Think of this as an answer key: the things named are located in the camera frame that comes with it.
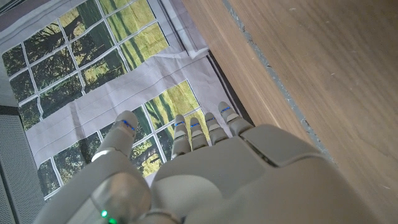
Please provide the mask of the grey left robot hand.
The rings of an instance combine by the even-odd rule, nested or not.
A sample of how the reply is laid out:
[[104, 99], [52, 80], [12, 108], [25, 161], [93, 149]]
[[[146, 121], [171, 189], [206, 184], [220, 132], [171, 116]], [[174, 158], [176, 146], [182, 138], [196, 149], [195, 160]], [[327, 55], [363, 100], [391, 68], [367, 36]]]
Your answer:
[[253, 126], [227, 103], [231, 130], [205, 115], [175, 118], [172, 157], [148, 182], [128, 159], [137, 118], [123, 111], [92, 161], [36, 223], [380, 223], [318, 149], [276, 126]]

